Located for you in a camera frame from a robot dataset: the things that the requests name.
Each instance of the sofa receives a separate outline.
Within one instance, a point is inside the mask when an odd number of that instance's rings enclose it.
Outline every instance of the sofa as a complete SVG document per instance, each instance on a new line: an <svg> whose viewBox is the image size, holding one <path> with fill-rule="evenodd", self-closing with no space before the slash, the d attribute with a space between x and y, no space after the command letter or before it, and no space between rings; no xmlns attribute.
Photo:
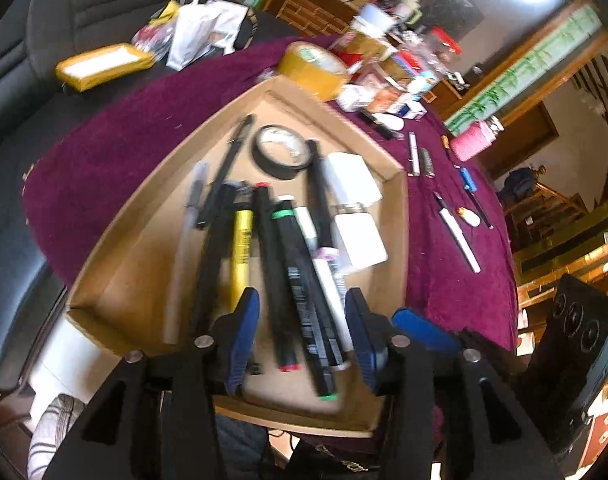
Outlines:
<svg viewBox="0 0 608 480"><path fill-rule="evenodd" d="M162 62L77 94L63 88L54 68L69 56L130 41L167 1L14 0L0 21L0 400L22 386L65 304L65 287L26 225L23 175L73 128L172 72ZM256 20L245 19L236 47L251 36L257 43L295 34L258 11Z"/></svg>

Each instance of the metal bolt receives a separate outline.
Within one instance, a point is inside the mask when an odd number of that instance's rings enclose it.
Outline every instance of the metal bolt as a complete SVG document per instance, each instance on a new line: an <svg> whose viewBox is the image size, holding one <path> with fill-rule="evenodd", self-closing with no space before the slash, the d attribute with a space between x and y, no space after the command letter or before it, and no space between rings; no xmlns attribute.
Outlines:
<svg viewBox="0 0 608 480"><path fill-rule="evenodd" d="M127 363L136 363L141 361L143 357L144 354L142 353L142 350L131 350L124 358Z"/></svg>
<svg viewBox="0 0 608 480"><path fill-rule="evenodd" d="M462 355L469 363L477 363L482 358L482 354L474 348L466 348Z"/></svg>
<svg viewBox="0 0 608 480"><path fill-rule="evenodd" d="M215 340L210 335L201 335L195 338L193 343L195 346L197 346L197 348L208 348L215 343Z"/></svg>
<svg viewBox="0 0 608 480"><path fill-rule="evenodd" d="M406 348L411 344L409 339L405 335L397 334L393 336L390 341L393 343L393 346L396 348Z"/></svg>

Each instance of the yellow packing tape roll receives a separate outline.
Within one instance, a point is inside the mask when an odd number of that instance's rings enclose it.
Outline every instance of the yellow packing tape roll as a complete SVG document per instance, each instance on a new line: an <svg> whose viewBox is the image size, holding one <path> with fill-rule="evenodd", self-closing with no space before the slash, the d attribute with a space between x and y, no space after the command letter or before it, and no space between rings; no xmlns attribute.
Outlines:
<svg viewBox="0 0 608 480"><path fill-rule="evenodd" d="M277 72L322 101L335 99L350 78L346 65L338 57L305 41L287 47Z"/></svg>

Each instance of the marker with red cap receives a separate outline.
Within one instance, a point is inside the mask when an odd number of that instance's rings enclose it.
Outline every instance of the marker with red cap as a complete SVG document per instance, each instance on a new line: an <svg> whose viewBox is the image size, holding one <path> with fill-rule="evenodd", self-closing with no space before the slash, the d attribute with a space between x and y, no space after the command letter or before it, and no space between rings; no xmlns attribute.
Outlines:
<svg viewBox="0 0 608 480"><path fill-rule="evenodd" d="M278 233L271 221L273 201L268 183L259 182L255 185L253 210L260 241L260 259L275 358L281 371L298 370L300 366L294 348L295 334L294 330L289 330L294 328L294 320L291 318L294 317L292 313L295 311L295 306L284 274Z"/></svg>

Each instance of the maroon tablecloth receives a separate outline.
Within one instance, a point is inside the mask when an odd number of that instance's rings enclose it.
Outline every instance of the maroon tablecloth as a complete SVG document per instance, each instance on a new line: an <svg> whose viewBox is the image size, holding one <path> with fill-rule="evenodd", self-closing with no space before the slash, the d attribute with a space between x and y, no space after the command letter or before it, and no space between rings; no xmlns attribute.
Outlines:
<svg viewBox="0 0 608 480"><path fill-rule="evenodd" d="M24 207L39 247L71 285L100 235L127 198L196 127L255 84L288 43L279 40L205 60L117 102L72 131L31 171ZM328 38L317 38L327 44ZM346 114L392 156L406 163L406 143L384 140L355 114ZM433 197L455 209L472 204L440 142L435 114L407 121L432 157L434 179L408 178L409 248L406 304L450 330L471 327L508 349L516 341L517 298L511 251L500 204L475 164L479 201L495 225L464 226L482 272L473 274L446 230Z"/></svg>

